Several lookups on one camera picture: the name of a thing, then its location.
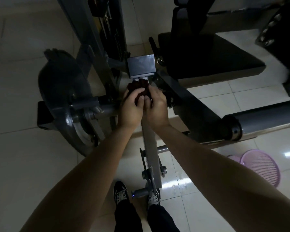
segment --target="person's left hand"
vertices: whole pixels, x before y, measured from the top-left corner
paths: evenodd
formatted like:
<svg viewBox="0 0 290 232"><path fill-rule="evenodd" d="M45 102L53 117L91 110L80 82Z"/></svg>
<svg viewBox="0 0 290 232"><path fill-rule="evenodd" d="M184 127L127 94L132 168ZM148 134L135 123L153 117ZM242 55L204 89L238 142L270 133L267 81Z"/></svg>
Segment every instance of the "person's left hand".
<svg viewBox="0 0 290 232"><path fill-rule="evenodd" d="M144 96L139 97L137 106L135 105L135 99L144 90L145 88L136 89L128 97L129 91L126 90L118 116L118 127L131 128L134 131L139 125L143 117Z"/></svg>

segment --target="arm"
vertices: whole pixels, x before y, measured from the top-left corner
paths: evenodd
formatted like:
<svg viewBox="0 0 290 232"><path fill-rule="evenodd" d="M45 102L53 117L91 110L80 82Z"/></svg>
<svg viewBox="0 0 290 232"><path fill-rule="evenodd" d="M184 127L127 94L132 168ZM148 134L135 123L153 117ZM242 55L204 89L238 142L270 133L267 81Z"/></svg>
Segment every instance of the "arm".
<svg viewBox="0 0 290 232"><path fill-rule="evenodd" d="M150 87L145 96L152 129L192 182L237 232L290 231L290 200L257 173L174 129L166 98Z"/></svg>
<svg viewBox="0 0 290 232"><path fill-rule="evenodd" d="M89 231L113 181L119 160L143 116L144 97L134 90L122 105L118 127L41 201L21 232Z"/></svg>

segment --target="shoe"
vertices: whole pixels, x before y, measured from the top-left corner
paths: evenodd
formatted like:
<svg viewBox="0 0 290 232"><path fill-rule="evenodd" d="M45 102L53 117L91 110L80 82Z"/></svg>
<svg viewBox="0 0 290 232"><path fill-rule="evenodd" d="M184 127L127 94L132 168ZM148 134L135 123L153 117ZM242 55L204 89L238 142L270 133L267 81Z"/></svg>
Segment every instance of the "shoe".
<svg viewBox="0 0 290 232"><path fill-rule="evenodd" d="M153 204L160 205L160 199L160 189L156 189L155 194L152 193L151 195L147 196L147 209Z"/></svg>
<svg viewBox="0 0 290 232"><path fill-rule="evenodd" d="M114 200L116 206L123 200L130 202L127 187L122 181L117 181L114 186Z"/></svg>

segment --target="person's right arm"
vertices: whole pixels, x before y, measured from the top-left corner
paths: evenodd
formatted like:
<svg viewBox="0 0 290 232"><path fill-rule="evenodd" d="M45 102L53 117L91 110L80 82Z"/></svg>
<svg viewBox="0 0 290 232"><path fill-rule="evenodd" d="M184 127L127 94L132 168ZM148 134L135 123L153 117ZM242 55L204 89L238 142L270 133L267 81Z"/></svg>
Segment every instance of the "person's right arm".
<svg viewBox="0 0 290 232"><path fill-rule="evenodd" d="M195 186L237 231L290 231L290 199L249 168L220 155L173 128L166 98L149 87L145 112L152 129Z"/></svg>

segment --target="tile floor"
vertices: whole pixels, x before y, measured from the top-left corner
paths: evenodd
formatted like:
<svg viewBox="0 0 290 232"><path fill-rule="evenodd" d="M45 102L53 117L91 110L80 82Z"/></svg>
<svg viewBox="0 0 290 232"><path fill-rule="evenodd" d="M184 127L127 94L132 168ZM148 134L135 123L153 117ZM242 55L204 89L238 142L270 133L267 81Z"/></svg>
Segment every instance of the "tile floor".
<svg viewBox="0 0 290 232"><path fill-rule="evenodd" d="M148 37L170 31L173 0L122 0L122 5L129 51L133 56L150 53ZM150 11L151 19L146 18L148 11L144 10ZM287 69L254 45L256 34L251 30L220 35L266 62L263 73L189 89L221 117L290 100L281 85ZM41 100L37 75L46 62L43 50L59 48L75 56L78 47L62 11L0 17L0 231L18 231L46 193L83 159L58 132L38 129L35 124L37 101ZM105 92L94 70L89 82L95 94ZM175 117L171 109L169 116ZM145 185L139 148L143 148L143 139L136 135L129 141L114 178L123 180L129 191ZM278 189L290 198L290 128L216 151L239 156L256 148L269 153L278 163L282 174ZM162 179L161 205L180 231L233 231L171 153L162 153L160 158L168 168ZM144 199L132 202L142 219L143 231L150 231ZM114 210L110 190L91 231L113 231Z"/></svg>

